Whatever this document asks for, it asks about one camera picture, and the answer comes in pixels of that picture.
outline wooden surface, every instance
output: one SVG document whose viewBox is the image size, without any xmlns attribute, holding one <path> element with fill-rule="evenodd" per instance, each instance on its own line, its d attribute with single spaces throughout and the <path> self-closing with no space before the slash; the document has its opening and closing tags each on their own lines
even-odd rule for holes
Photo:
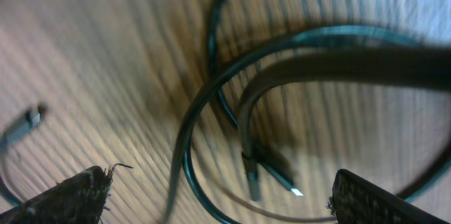
<svg viewBox="0 0 451 224">
<path fill-rule="evenodd" d="M 308 25 L 368 23 L 429 43 L 451 39 L 450 0 L 227 0 L 218 30 L 222 61 Z M 43 101 L 42 126 L 8 153 L 2 174 L 25 199 L 82 169 L 117 162 L 104 223 L 156 223 L 165 209 L 180 120 L 206 80 L 211 0 L 0 0 L 0 127 Z M 276 54 L 225 87 L 243 87 Z M 305 197 L 261 171 L 262 202 L 284 216 L 327 216 L 335 172 L 348 168 L 395 192 L 449 137 L 451 96 L 343 83 L 291 84 L 257 105 L 253 127 L 290 159 Z M 207 194 L 243 223 L 278 223 L 229 199 L 248 200 L 240 141 L 207 106 L 195 130 L 196 167 Z M 415 205 L 451 221 L 451 175 Z M 10 206 L 0 199 L 0 210 Z M 214 223 L 181 180 L 173 223 Z"/>
</svg>

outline black cable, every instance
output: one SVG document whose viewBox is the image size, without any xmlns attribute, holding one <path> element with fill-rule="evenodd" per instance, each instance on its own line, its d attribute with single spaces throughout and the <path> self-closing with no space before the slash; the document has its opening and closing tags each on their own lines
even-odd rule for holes
<svg viewBox="0 0 451 224">
<path fill-rule="evenodd" d="M 214 98 L 217 91 L 231 79 L 234 75 L 240 72 L 243 68 L 250 66 L 255 61 L 263 58 L 269 54 L 273 54 L 278 51 L 283 51 L 286 49 L 294 49 L 300 46 L 306 46 L 313 44 L 316 40 L 324 38 L 330 34 L 336 37 L 342 37 L 353 32 L 356 35 L 362 34 L 367 37 L 380 37 L 390 40 L 395 44 L 416 44 L 414 41 L 407 39 L 403 36 L 374 28 L 374 27 L 361 27 L 361 26 L 339 26 L 339 27 L 327 27 L 314 29 L 307 32 L 302 32 L 295 35 L 286 35 L 280 37 L 276 40 L 271 40 L 266 44 L 263 44 L 258 49 L 248 52 L 235 60 L 229 62 L 223 70 L 218 72 L 215 77 L 211 78 L 206 82 L 202 88 L 197 93 L 196 97 L 192 101 L 190 107 L 185 114 L 182 125 L 180 127 L 177 140 L 173 152 L 173 160 L 171 164 L 171 177 L 169 181 L 169 191 L 168 191 L 168 202 L 167 208 L 164 216 L 164 220 L 167 221 L 175 201 L 175 194 L 178 186 L 178 180 L 180 177 L 180 168 L 185 170 L 185 175 L 188 182 L 196 195 L 197 199 L 200 201 L 202 206 L 221 223 L 237 223 L 231 220 L 219 209 L 217 209 L 211 201 L 206 197 L 202 188 L 197 182 L 194 168 L 191 162 L 190 148 L 191 148 L 191 134 L 194 125 L 199 117 L 200 112 L 204 106 Z M 325 221 L 323 218 L 321 220 L 311 219 L 311 222 Z"/>
<path fill-rule="evenodd" d="M 238 106 L 238 132 L 251 140 L 249 119 L 260 97 L 292 82 L 334 80 L 451 91 L 451 50 L 369 49 L 291 58 L 258 73 Z M 426 171 L 397 196 L 413 201 L 451 167 L 451 141 Z"/>
<path fill-rule="evenodd" d="M 225 68 L 217 73 L 216 61 L 216 28 L 219 24 L 221 5 L 224 0 L 215 0 L 214 7 L 211 13 L 209 36 L 208 36 L 208 52 L 209 52 L 209 71 L 214 74 L 199 91 L 191 106 L 189 107 L 185 117 L 183 118 L 180 127 L 177 141 L 175 143 L 173 160 L 171 165 L 170 187 L 168 192 L 167 209 L 164 216 L 164 221 L 169 219 L 173 204 L 175 201 L 176 190 L 178 186 L 178 179 L 180 176 L 180 168 L 183 165 L 185 176 L 190 184 L 194 195 L 199 200 L 201 205 L 220 223 L 238 223 L 231 219 L 218 208 L 216 208 L 197 181 L 194 167 L 192 165 L 190 145 L 191 134 L 203 107 L 214 98 L 217 94 L 218 100 L 229 117 L 232 124 L 236 125 L 236 117 L 231 107 L 228 105 L 221 87 L 229 81 L 234 75 L 240 72 L 247 66 L 255 63 L 259 59 L 286 49 L 294 49 L 300 47 L 321 47 L 321 48 L 350 48 L 362 47 L 364 44 L 359 43 L 362 37 L 379 40 L 384 46 L 410 46 L 414 48 L 422 47 L 421 44 L 408 37 L 396 34 L 394 32 L 380 29 L 377 27 L 367 27 L 358 25 L 341 25 L 332 27 L 320 27 L 306 32 L 297 33 L 294 35 L 286 35 L 271 42 L 262 44 L 258 49 L 239 56 L 237 59 L 229 62 Z M 245 151 L 252 151 L 251 142 L 244 143 L 248 147 Z M 405 193 L 405 195 L 413 195 L 413 191 Z M 299 219 L 299 222 L 313 223 L 331 221 L 333 218 L 308 218 Z"/>
<path fill-rule="evenodd" d="M 24 138 L 26 134 L 41 123 L 44 113 L 45 107 L 43 105 L 31 107 L 26 110 L 23 115 L 17 117 L 5 129 L 0 138 L 1 161 L 5 161 L 6 152 L 8 151 L 9 146 Z M 13 206 L 18 206 L 22 203 L 22 201 L 6 186 L 2 177 L 0 177 L 0 196 Z"/>
</svg>

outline black fuzzy object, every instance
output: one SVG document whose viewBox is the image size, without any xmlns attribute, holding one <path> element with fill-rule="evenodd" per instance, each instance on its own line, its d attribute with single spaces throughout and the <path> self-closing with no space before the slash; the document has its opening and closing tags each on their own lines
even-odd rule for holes
<svg viewBox="0 0 451 224">
<path fill-rule="evenodd" d="M 0 215 L 0 223 L 97 224 L 109 195 L 116 165 L 92 166 Z"/>
<path fill-rule="evenodd" d="M 449 224 L 348 170 L 335 176 L 328 208 L 339 224 Z"/>
</svg>

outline metal connector tip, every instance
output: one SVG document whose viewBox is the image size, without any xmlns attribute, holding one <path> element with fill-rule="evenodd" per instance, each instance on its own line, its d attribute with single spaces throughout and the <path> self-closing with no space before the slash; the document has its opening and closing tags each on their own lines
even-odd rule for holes
<svg viewBox="0 0 451 224">
<path fill-rule="evenodd" d="M 30 120 L 31 128 L 37 127 L 41 123 L 46 111 L 46 106 L 42 104 L 30 108 L 30 110 L 28 111 L 28 119 Z"/>
<path fill-rule="evenodd" d="M 303 193 L 301 191 L 299 191 L 296 187 L 293 187 L 291 189 L 291 192 L 296 196 L 304 196 Z"/>
</svg>

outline wooden table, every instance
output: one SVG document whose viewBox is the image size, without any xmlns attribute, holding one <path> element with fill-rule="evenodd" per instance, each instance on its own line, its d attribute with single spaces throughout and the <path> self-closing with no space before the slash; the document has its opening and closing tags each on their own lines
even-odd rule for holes
<svg viewBox="0 0 451 224">
<path fill-rule="evenodd" d="M 227 0 L 220 58 L 312 25 L 364 23 L 430 44 L 451 38 L 450 0 Z M 206 20 L 212 0 L 0 0 L 0 127 L 39 101 L 42 126 L 9 151 L 2 169 L 24 199 L 83 168 L 118 169 L 104 223 L 155 223 L 165 209 L 180 121 L 206 74 Z M 235 106 L 248 79 L 293 51 L 240 73 L 224 90 Z M 394 87 L 313 82 L 271 90 L 253 115 L 256 135 L 290 159 L 305 197 L 261 172 L 262 201 L 284 216 L 327 216 L 335 172 L 348 168 L 398 191 L 448 141 L 451 97 Z M 240 140 L 207 106 L 194 133 L 205 164 L 201 184 L 243 223 L 278 223 L 249 202 Z M 451 221 L 451 174 L 415 205 Z M 10 206 L 0 199 L 0 209 Z M 214 223 L 181 180 L 173 223 Z"/>
</svg>

